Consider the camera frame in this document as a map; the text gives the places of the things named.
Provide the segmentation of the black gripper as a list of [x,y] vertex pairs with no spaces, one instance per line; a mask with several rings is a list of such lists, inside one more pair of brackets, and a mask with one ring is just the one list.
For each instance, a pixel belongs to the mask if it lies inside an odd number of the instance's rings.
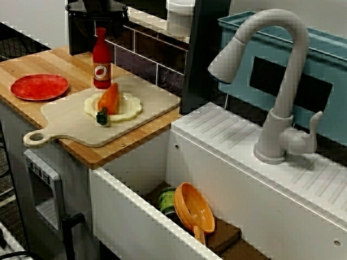
[[129,21],[128,7],[117,1],[68,1],[65,10],[73,17],[73,25],[85,38],[91,37],[90,21],[112,21],[114,38],[122,36],[123,27]]

